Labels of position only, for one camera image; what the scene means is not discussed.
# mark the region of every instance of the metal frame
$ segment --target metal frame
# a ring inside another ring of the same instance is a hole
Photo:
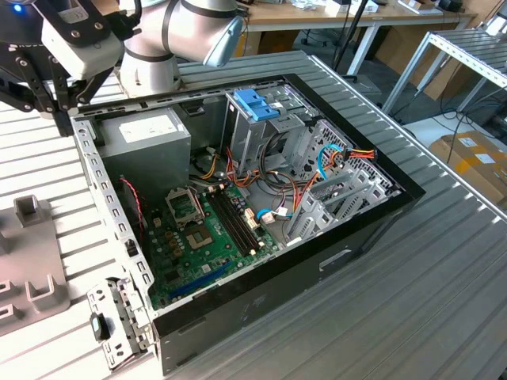
[[[486,83],[486,80],[501,88],[507,86],[507,67],[505,66],[505,62],[507,62],[506,42],[489,36],[481,29],[470,29],[464,32],[428,32],[384,103],[382,110],[385,113],[389,113],[395,106],[396,101],[431,45],[439,48],[441,52],[419,83],[419,90],[422,90],[436,74],[446,55],[457,59],[476,73],[482,75],[481,81],[479,81],[459,106],[460,111],[468,105],[474,95]]]

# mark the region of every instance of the red cable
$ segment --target red cable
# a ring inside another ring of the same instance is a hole
[[[139,217],[139,228],[141,229],[141,236],[142,236],[142,231],[144,230],[144,227],[143,227],[143,213],[141,211],[141,203],[139,202],[139,197],[137,195],[137,190],[135,190],[134,186],[132,186],[132,184],[127,181],[126,179],[124,178],[120,178],[120,181],[122,181],[124,184],[126,184],[131,192],[132,192],[132,195],[134,196],[134,199],[135,199],[135,203],[137,204],[137,214],[138,214],[138,217]]]

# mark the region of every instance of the slotted metal surface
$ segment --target slotted metal surface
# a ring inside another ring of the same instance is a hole
[[[507,86],[507,40],[481,29],[431,32],[429,42],[500,87]]]
[[[187,64],[189,86],[295,72],[427,191],[366,256],[200,355],[172,379],[497,377],[507,365],[505,216],[442,169],[373,104],[302,52]],[[113,78],[95,101],[122,98]],[[69,310],[0,337],[0,378],[107,378],[84,295],[120,276],[73,139],[0,104],[0,207],[53,206]],[[161,378],[145,355],[113,378]]]

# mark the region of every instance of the motherboard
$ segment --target motherboard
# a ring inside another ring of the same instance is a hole
[[[233,184],[200,194],[192,188],[176,192],[147,218],[143,246],[155,278],[150,292],[155,310],[279,249],[262,226],[249,224],[248,205]]]

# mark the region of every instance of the desk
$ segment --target desk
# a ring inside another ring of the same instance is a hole
[[[298,74],[427,191],[366,255],[170,375],[188,379],[497,378],[507,363],[507,218],[315,57],[180,65],[189,88]],[[124,98],[114,78],[93,102]],[[122,276],[72,138],[0,103],[0,208],[49,200],[71,307],[0,337],[0,378],[110,378],[86,292]],[[145,355],[116,380],[161,379]]]
[[[345,14],[331,17],[324,12],[323,6],[318,6],[315,10],[301,10],[290,3],[281,5],[256,3],[249,6],[249,8],[249,33],[273,30],[342,28],[345,22]],[[418,15],[400,6],[396,0],[389,0],[389,4],[379,7],[379,12],[365,13],[360,19],[358,26],[366,27],[367,30],[347,74],[357,74],[381,26],[457,23],[456,30],[460,30],[465,29],[470,20],[476,15],[472,12],[462,13],[459,17],[450,12],[444,12],[443,15]],[[350,15],[346,26],[351,25],[352,19],[353,15]]]

